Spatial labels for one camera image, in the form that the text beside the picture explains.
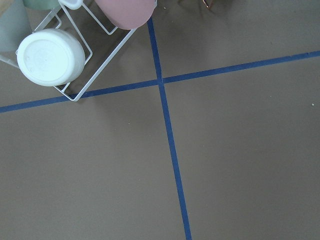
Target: white handle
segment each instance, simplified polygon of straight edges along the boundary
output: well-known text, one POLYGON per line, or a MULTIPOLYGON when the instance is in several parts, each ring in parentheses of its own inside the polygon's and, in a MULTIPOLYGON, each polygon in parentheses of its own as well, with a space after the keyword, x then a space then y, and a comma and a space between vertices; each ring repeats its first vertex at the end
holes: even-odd
POLYGON ((59 2, 69 9, 76 10, 81 7, 84 0, 59 0, 59 2))

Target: blue tape cross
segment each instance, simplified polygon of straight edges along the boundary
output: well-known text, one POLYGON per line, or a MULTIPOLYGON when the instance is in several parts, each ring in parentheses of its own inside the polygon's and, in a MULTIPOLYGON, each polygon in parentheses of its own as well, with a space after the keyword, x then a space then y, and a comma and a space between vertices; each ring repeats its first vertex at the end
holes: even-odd
POLYGON ((149 36, 150 36, 152 53, 153 53, 153 60, 154 60, 154 65, 155 65, 157 83, 158 83, 159 92, 160 92, 166 134, 167 134, 168 141, 169 141, 169 148, 170 148, 175 184, 176 184, 176 189, 177 189, 179 203, 180 203, 180 210, 181 210, 182 221, 183 221, 183 226, 184 226, 185 238, 186 238, 186 240, 192 240, 191 231, 190 231, 190 224, 189 224, 189 217, 188 217, 187 206, 186 206, 186 200, 185 200, 185 195, 184 195, 184 189, 182 186, 178 157, 177 157, 176 146, 175 146, 175 139, 174 139, 174 134, 173 134, 171 120, 170 120, 170 113, 169 113, 167 95, 166 95, 166 90, 165 90, 165 84, 164 84, 164 81, 162 78, 159 52, 158 52, 154 23, 152 21, 152 18, 149 19, 147 25, 148 25, 148 29, 149 29, 149 36))

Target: blue tape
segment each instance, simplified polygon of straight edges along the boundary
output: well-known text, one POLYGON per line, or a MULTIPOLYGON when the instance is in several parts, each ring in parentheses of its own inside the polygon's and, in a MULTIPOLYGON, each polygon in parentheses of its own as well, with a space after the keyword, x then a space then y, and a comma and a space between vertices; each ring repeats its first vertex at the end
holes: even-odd
POLYGON ((296 60, 302 60, 302 59, 309 59, 309 58, 315 58, 320 57, 320 51, 312 51, 312 52, 306 52, 301 54, 296 54, 292 56, 283 56, 283 57, 277 57, 267 60, 261 60, 261 61, 254 61, 254 62, 248 62, 233 66, 226 66, 226 67, 220 67, 216 69, 210 69, 205 71, 198 71, 193 73, 187 73, 177 76, 170 76, 163 78, 163 82, 165 84, 183 81, 183 80, 189 80, 189 79, 196 79, 201 77, 207 77, 217 74, 224 74, 224 73, 230 73, 245 69, 253 69, 258 67, 263 67, 267 65, 273 65, 273 64, 280 64, 280 63, 286 63, 286 62, 292 62, 296 60))
MULTIPOLYGON (((149 81, 131 83, 131 84, 126 84, 121 86, 108 87, 104 89, 87 91, 82 95, 81 98, 90 98, 90 97, 104 95, 104 94, 111 94, 111 93, 117 93, 117 92, 122 92, 127 90, 140 89, 140 88, 155 86, 157 84, 158 84, 157 80, 149 80, 149 81)), ((66 98, 65 96, 58 96, 58 97, 46 98, 42 100, 23 102, 23 103, 18 103, 18 104, 9 105, 9 106, 1 106, 0 113, 34 108, 34 107, 39 107, 39 106, 44 106, 49 104, 66 102, 66 101, 69 101, 69 99, 66 98)))
POLYGON ((176 146, 175 146, 175 139, 174 139, 174 134, 173 134, 172 125, 171 125, 171 119, 170 119, 170 113, 169 113, 165 85, 164 85, 163 78, 162 78, 159 52, 158 52, 157 40, 156 40, 155 29, 154 29, 154 24, 153 24, 152 18, 149 19, 149 21, 147 22, 147 25, 148 25, 148 29, 149 29, 149 36, 150 36, 152 53, 153 53, 154 66, 155 66, 157 82, 158 82, 158 86, 159 86, 162 111, 163 111, 163 116, 164 116, 164 123, 165 123, 166 134, 167 134, 167 138, 168 138, 168 142, 169 142, 169 149, 170 149, 170 154, 171 154, 176 189, 177 189, 178 198, 179 198, 179 204, 180 204, 180 210, 181 210, 182 221, 183 221, 183 226, 184 226, 185 238, 186 238, 186 240, 192 240, 188 211, 187 211, 186 200, 185 200, 185 194, 184 194, 184 189, 183 189, 182 180, 181 180, 180 168, 179 168, 178 157, 177 157, 176 146))

